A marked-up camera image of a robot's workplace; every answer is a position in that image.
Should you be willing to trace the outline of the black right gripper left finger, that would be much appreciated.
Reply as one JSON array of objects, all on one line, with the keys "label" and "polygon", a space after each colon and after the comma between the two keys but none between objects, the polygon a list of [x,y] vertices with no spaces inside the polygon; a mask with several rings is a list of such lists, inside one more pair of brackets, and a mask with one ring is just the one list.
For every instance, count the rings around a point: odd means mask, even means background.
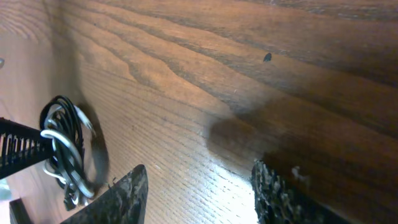
[{"label": "black right gripper left finger", "polygon": [[149,181],[146,167],[135,166],[94,202],[81,209],[66,224],[143,224]]}]

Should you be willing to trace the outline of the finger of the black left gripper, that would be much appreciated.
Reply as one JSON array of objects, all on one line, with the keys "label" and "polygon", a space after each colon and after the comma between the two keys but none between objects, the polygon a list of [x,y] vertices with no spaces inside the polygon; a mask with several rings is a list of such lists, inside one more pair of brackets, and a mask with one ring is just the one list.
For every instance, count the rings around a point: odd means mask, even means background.
[{"label": "finger of the black left gripper", "polygon": [[1,179],[52,155],[51,140],[39,130],[1,118]]}]

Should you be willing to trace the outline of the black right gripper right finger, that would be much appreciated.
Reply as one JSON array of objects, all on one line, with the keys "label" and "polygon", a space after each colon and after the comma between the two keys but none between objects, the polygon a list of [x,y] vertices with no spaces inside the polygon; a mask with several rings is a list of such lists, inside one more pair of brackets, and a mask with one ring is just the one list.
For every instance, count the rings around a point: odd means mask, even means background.
[{"label": "black right gripper right finger", "polygon": [[347,223],[288,183],[262,160],[254,162],[251,185],[259,224]]}]

